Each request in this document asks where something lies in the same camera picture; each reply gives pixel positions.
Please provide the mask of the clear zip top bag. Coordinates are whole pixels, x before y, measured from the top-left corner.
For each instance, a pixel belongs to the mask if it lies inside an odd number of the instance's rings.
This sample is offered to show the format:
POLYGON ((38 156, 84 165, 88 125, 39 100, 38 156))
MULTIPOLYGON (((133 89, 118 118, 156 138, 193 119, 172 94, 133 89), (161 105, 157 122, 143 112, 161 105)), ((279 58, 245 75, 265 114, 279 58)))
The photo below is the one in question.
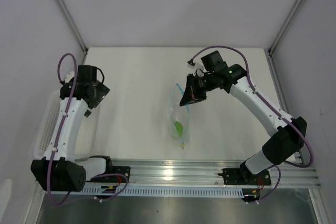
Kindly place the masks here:
POLYGON ((185 149, 189 138, 190 108, 189 105, 179 106, 180 100, 184 94, 182 87, 176 83, 172 89, 167 103, 167 125, 174 144, 182 150, 185 149), (182 137, 179 137, 174 127, 174 122, 179 121, 184 127, 182 137))

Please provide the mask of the green toy vegetable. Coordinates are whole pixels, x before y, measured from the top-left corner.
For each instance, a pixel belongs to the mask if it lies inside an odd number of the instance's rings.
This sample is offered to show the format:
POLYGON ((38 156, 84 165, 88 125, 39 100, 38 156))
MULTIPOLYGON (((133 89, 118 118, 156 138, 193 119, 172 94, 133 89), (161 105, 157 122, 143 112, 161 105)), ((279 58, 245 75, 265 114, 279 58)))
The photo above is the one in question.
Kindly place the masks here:
POLYGON ((183 127, 182 123, 179 122, 179 121, 175 121, 174 122, 174 127, 176 129, 176 132, 177 132, 178 136, 182 137, 183 131, 184 131, 184 127, 183 127))

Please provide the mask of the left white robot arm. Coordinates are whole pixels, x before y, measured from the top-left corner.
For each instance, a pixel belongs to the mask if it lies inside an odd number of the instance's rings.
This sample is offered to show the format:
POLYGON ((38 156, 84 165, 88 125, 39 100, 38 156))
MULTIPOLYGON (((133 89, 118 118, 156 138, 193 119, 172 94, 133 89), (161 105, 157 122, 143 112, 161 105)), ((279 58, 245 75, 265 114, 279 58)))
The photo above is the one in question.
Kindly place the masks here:
POLYGON ((92 156, 83 162, 75 162, 82 120, 110 91, 97 79, 100 71, 95 66, 79 65, 76 76, 62 83, 58 119, 49 146, 42 158, 33 160, 30 166, 36 180, 47 192, 79 192, 96 176, 102 182, 108 182, 114 176, 107 156, 92 156))

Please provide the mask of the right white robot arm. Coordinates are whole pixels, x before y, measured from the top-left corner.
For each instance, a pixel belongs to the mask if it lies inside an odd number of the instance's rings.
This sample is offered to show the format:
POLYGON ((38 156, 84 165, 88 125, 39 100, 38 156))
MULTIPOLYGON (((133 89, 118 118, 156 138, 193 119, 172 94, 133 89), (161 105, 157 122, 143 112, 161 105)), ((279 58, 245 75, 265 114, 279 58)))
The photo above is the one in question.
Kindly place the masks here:
POLYGON ((204 101, 207 92, 222 89, 240 101, 270 137, 259 152, 241 164, 239 176, 244 183, 253 183, 260 172, 287 162, 303 148, 306 121, 302 117, 293 118, 263 97, 251 80, 248 66, 229 66, 217 50, 203 56, 201 61, 205 69, 187 75, 180 106, 204 101))

